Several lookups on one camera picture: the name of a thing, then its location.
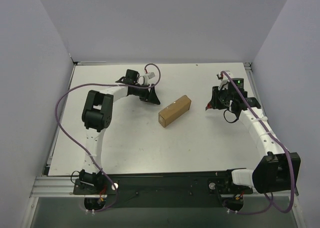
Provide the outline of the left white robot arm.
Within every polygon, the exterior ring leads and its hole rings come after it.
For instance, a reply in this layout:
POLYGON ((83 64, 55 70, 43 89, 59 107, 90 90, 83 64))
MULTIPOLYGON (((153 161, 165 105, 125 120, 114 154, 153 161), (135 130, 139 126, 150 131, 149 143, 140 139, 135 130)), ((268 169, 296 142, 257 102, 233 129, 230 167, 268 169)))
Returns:
POLYGON ((100 192, 107 183, 102 173, 101 156, 103 138, 110 126, 113 116, 113 105, 121 98, 133 95, 142 102, 160 105, 155 85, 149 81, 155 77, 154 72, 128 69, 125 76, 115 85, 102 91, 90 90, 84 104, 81 119, 86 129, 85 158, 79 173, 79 181, 92 194, 100 192))

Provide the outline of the brown cardboard express box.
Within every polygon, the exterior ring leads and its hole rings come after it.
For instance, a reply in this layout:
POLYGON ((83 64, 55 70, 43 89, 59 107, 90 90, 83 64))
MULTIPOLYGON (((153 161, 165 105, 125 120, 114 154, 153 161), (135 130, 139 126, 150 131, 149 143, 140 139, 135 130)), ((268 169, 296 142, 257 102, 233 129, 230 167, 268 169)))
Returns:
POLYGON ((158 122, 163 127, 166 128, 184 113, 186 113, 191 106, 191 99, 187 95, 181 96, 179 99, 162 109, 158 113, 158 122))

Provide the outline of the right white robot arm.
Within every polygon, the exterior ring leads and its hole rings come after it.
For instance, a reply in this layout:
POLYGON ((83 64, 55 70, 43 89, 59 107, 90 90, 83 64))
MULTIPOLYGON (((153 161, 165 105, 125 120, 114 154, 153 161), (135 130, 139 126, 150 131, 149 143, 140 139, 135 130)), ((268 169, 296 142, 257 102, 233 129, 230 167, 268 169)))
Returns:
POLYGON ((232 183, 254 188, 260 194, 293 191, 299 174, 300 156, 280 144, 260 103, 245 91, 243 78, 232 78, 231 73, 225 71, 217 78, 220 84, 213 86, 206 109, 234 114, 236 121, 247 129, 261 157, 255 169, 232 170, 232 183))

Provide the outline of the red black utility knife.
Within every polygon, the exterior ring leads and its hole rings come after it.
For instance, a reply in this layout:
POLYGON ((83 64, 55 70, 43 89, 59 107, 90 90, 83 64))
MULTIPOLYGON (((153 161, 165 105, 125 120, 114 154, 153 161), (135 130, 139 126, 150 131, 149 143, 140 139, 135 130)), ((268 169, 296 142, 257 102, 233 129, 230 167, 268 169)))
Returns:
POLYGON ((206 110, 206 111, 209 110, 209 109, 212 109, 212 106, 211 106, 210 103, 208 103, 207 106, 205 107, 205 110, 206 110))

